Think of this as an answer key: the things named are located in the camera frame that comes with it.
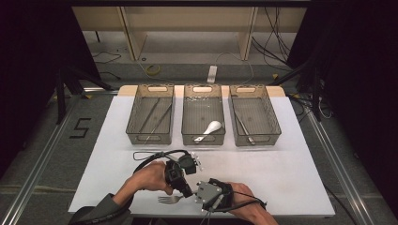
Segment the person's right hand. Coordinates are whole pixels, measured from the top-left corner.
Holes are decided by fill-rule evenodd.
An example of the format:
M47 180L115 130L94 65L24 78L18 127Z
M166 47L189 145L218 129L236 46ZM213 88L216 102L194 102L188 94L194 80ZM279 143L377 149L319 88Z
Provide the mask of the person's right hand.
M248 186L242 183L231 183L234 193L233 205L241 205L253 200L253 193ZM250 203L246 206L232 210L231 214L237 218L255 223L264 218L266 211L259 203Z

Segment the white ceramic spoon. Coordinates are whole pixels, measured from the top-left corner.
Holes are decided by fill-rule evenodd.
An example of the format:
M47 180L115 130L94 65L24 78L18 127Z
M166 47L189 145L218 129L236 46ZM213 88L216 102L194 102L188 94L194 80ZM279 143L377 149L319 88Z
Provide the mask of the white ceramic spoon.
M222 123L219 121L211 121L208 126L207 129L203 132L203 134L199 137L197 137L194 141L196 143L201 142L208 134L217 131L218 129L220 129L222 127Z

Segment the silver metal fork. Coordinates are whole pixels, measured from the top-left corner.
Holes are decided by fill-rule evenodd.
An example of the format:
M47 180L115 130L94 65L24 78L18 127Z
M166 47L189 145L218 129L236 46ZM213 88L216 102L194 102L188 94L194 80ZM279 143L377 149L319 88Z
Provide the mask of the silver metal fork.
M158 202L164 204L175 204L183 199L183 196L159 196Z

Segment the black metal stand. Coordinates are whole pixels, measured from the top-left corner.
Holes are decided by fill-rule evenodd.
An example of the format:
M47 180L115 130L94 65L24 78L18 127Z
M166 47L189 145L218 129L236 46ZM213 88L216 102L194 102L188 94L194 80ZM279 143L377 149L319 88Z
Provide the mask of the black metal stand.
M110 84L103 82L100 78L95 78L93 75L90 75L81 69L76 67L61 68L56 74L56 96L58 106L57 125L62 122L67 112L65 88L68 88L73 95L80 96L84 92L84 88L81 85L80 80L87 80L107 91L114 90Z
M297 76L299 76L299 79L296 84L296 88L299 92L310 92L312 94L311 109L316 120L320 122L321 110L319 100L319 71L314 60L307 60L301 66L285 74L282 78L271 82L269 86L277 86L283 84Z

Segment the wooden shelf unit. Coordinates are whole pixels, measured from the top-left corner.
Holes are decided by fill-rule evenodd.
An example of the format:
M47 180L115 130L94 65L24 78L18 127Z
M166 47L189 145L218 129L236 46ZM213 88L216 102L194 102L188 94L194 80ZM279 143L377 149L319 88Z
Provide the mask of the wooden shelf unit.
M253 33L269 32L276 22L283 33L296 33L304 7L74 7L84 31L122 31L130 58L139 58L146 35L155 31L236 32L240 57L246 60Z

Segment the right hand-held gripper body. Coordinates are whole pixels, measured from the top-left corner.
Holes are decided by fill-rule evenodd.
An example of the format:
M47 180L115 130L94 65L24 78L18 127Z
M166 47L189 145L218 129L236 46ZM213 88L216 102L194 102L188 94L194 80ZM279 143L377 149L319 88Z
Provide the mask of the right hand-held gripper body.
M200 181L195 194L195 202L202 204L208 212L227 212L232 208L233 188L230 184L214 178L207 182Z

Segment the smoky clear plastic bin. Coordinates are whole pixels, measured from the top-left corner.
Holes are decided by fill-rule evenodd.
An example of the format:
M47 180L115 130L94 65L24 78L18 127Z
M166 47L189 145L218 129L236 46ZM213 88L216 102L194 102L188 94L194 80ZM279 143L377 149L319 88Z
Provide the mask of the smoky clear plastic bin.
M201 136L211 121L219 121L222 127ZM217 84L185 84L181 134L184 145L223 145L225 128L222 104L222 88Z
M150 116L143 131L139 133L140 127L157 98L161 98L159 104ZM145 144L145 139L170 103L173 103L172 108L146 144L170 144L172 142L175 89L172 84L140 84L138 86L126 127L126 134L132 144Z
M241 118L254 138L256 145L274 145L282 130L274 112L267 88L263 84L230 85L229 106L235 138L233 110L241 113Z

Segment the aluminium floor rail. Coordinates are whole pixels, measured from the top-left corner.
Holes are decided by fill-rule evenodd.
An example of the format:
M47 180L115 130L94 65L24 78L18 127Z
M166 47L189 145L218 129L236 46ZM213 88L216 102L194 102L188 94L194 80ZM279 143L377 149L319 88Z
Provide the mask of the aluminium floor rail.
M342 160L339 158L334 145L332 144L322 123L317 121L312 112L308 113L308 118L313 126L318 140L321 142L321 145L326 152L329 163L336 174L337 179L339 180L344 194L352 207L352 210L357 218L358 225L375 225L365 201L360 196L360 192L348 174Z
M61 136L69 122L70 115L80 99L80 96L73 96L70 99L66 110L66 115L58 124L55 125L51 136L40 152L33 169L28 174L23 184L20 187L17 187L16 197L11 202L11 205L4 214L3 218L0 220L1 225L16 225L18 223L24 208L27 206L27 203L34 192L40 177L42 176L52 154L54 153L55 147L61 139Z

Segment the black curtain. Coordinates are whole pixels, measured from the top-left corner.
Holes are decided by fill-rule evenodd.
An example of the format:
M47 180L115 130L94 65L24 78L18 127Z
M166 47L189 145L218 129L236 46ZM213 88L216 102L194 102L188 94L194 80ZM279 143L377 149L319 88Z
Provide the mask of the black curtain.
M314 52L324 94L348 140L398 218L398 0L310 0L288 64Z
M72 7L0 0L0 178L22 149L56 86L56 74L99 72Z

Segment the white table sheet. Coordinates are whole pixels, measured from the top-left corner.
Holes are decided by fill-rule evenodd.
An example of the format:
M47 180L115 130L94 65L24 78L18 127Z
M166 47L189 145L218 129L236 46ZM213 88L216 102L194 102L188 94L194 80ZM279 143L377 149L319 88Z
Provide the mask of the white table sheet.
M96 205L108 193L116 192L140 164L148 146L131 144L125 129L132 97L114 97L97 138L82 180L69 211ZM192 188L215 178L244 183L266 202L274 216L332 217L329 197L314 165L307 143L287 97L274 97L272 106L282 134L272 146L236 147L229 108L225 107L225 133L222 146L197 149L203 169L186 177Z

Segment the silver metal knife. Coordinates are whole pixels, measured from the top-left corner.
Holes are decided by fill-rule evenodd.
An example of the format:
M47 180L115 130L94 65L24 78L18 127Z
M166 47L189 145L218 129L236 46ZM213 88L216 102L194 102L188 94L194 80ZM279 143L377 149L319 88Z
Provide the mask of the silver metal knife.
M256 142L248 129L246 128L239 111L233 110L233 117L235 121L235 144L236 146L250 146L256 145Z

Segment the metal chopstick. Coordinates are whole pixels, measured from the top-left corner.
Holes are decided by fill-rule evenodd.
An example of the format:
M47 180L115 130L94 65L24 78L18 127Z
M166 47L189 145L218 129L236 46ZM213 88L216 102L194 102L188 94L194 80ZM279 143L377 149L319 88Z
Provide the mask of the metal chopstick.
M144 123L142 124L142 126L139 129L139 133L141 133L143 131L143 129L145 128L150 116L152 115L152 113L155 111L155 108L157 107L157 105L159 104L161 98L158 97L156 102L153 104L152 108L150 109L149 113L147 114Z
M148 140L150 139L150 137L152 136L152 134L154 133L154 131L157 129L157 127L160 125L160 123L162 122L163 118L166 116L166 114L169 112L169 110L172 108L173 103L170 103L169 106L167 107L167 109L164 111L164 113L161 115L160 119L158 120L158 122L155 124L155 126L153 127L153 129L151 130L151 132L149 133L149 135L147 136L147 138L145 139L145 144L148 142Z

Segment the person's left hand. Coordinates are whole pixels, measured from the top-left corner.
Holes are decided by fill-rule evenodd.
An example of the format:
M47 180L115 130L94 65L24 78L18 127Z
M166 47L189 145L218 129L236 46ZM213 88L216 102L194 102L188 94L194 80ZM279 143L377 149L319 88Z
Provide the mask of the person's left hand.
M143 169L135 172L132 179L132 190L164 191L167 195L173 193L173 188L165 181L165 163L153 161Z

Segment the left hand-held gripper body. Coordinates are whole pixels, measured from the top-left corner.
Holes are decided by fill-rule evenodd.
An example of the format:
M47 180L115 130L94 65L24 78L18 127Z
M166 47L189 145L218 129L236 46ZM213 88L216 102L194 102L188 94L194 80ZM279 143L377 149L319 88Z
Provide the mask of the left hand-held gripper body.
M176 151L169 151L164 154L168 158L164 175L166 183L179 191L182 185L188 185L185 175L195 174L197 170L202 171L203 167L194 152L183 151L183 156L179 158L173 157L175 153Z

